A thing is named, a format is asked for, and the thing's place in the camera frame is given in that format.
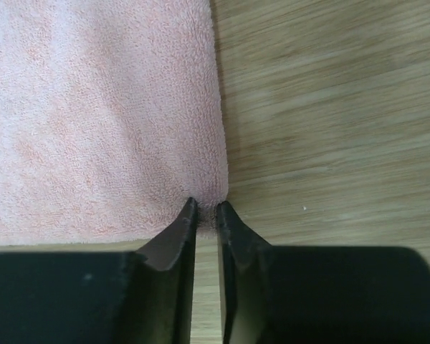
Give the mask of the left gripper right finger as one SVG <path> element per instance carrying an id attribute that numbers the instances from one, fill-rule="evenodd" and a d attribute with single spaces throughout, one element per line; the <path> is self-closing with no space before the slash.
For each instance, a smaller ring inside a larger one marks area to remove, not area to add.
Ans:
<path id="1" fill-rule="evenodd" d="M 216 210 L 224 343 L 430 343 L 430 266 L 407 247 L 280 246 Z"/>

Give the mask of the plain pink towel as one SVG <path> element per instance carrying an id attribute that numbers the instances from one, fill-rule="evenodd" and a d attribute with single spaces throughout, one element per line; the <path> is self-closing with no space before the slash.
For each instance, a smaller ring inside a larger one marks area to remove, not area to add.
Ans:
<path id="1" fill-rule="evenodd" d="M 0 246 L 148 239 L 228 164 L 208 1 L 0 1 Z"/>

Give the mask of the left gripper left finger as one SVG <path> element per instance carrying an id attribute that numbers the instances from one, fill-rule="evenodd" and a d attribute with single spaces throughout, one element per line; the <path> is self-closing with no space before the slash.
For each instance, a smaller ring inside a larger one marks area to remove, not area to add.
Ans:
<path id="1" fill-rule="evenodd" d="M 135 251 L 0 252 L 0 343 L 188 343 L 198 209 Z"/>

